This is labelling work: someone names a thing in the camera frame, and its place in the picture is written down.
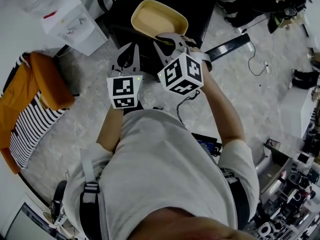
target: yellow bowl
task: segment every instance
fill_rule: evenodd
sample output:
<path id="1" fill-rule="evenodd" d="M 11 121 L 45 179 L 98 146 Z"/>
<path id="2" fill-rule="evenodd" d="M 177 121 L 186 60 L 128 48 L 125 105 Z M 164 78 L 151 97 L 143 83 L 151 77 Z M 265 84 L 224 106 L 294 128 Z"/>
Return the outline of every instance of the yellow bowl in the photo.
<path id="1" fill-rule="evenodd" d="M 154 39 L 161 33 L 184 35 L 189 26 L 181 13 L 155 0 L 141 2 L 132 14 L 131 24 L 135 30 Z"/>

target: gray floor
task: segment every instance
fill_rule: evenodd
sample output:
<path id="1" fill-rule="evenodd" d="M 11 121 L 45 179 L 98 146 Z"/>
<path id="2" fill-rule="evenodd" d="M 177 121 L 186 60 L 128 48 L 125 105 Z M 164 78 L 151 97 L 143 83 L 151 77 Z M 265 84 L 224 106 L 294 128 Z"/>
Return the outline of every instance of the gray floor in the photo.
<path id="1" fill-rule="evenodd" d="M 301 26 L 289 30 L 279 29 L 273 35 L 267 29 L 267 20 L 248 29 L 256 48 L 250 66 L 255 74 L 266 60 L 271 72 L 253 76 L 248 60 L 253 55 L 252 46 L 245 45 L 216 60 L 211 75 L 231 100 L 239 113 L 248 145 L 255 162 L 262 156 L 267 138 L 281 142 L 280 150 L 288 155 L 295 153 L 302 140 L 282 131 L 279 103 L 288 91 L 291 69 L 311 71 L 308 49 Z M 215 8 L 202 51 L 239 36 L 238 29 L 225 23 L 221 10 Z M 80 161 L 80 149 L 94 142 L 110 106 L 106 85 L 110 59 L 116 47 L 109 40 L 94 54 L 87 57 L 72 50 L 60 58 L 63 75 L 73 93 L 80 93 L 75 104 L 43 138 L 22 174 L 32 187 L 48 202 L 53 198 L 59 181 L 66 172 L 72 172 Z M 181 97 L 165 92 L 162 86 L 147 75 L 144 79 L 140 101 L 145 108 L 156 106 L 176 115 Z M 215 121 L 203 94 L 180 107 L 185 126 L 194 133 L 219 138 Z"/>

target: orange chair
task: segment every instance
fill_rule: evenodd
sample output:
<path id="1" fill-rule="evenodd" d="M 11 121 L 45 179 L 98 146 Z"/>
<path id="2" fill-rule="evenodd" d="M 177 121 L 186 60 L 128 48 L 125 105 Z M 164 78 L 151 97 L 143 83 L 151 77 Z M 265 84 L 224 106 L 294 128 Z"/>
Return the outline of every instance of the orange chair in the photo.
<path id="1" fill-rule="evenodd" d="M 32 52 L 24 58 L 30 68 L 21 64 L 3 97 L 0 98 L 0 152 L 14 174 L 20 172 L 10 153 L 11 130 L 15 128 L 18 115 L 41 90 L 49 108 L 60 110 L 70 107 L 75 98 L 69 92 L 51 57 Z"/>

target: white cube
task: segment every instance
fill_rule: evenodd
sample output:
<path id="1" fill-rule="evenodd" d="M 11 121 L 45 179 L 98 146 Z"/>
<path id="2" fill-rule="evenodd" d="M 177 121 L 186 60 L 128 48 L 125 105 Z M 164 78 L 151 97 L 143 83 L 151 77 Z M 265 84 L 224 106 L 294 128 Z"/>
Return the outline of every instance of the white cube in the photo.
<path id="1" fill-rule="evenodd" d="M 113 108 L 135 108 L 138 105 L 142 80 L 142 75 L 107 78 L 106 83 Z"/>
<path id="2" fill-rule="evenodd" d="M 185 52 L 166 65 L 158 76 L 163 88 L 175 94 L 187 95 L 204 86 L 202 62 Z"/>

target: striped fabric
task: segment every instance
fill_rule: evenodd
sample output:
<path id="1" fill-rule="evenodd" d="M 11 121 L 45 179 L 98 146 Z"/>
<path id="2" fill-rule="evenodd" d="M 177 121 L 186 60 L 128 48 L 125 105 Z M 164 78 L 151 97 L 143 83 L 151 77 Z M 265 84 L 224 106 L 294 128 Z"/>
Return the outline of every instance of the striped fabric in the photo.
<path id="1" fill-rule="evenodd" d="M 24 169 L 37 145 L 67 109 L 44 109 L 39 102 L 39 91 L 31 103 L 19 114 L 11 131 L 10 152 L 16 164 Z"/>

